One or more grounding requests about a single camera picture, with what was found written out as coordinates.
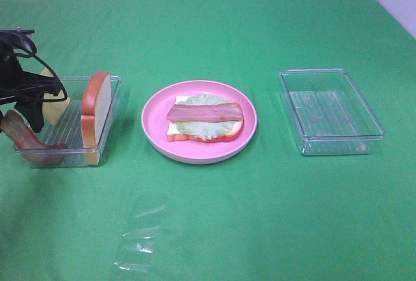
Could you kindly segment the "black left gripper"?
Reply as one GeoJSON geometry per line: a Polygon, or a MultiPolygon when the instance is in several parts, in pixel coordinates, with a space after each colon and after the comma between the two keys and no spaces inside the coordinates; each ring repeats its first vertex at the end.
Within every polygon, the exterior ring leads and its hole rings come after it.
{"type": "Polygon", "coordinates": [[[44,127],[43,102],[62,101],[62,82],[45,61],[36,55],[34,59],[52,76],[24,71],[17,55],[1,59],[1,105],[16,102],[15,110],[25,117],[35,133],[39,133],[44,127]]]}

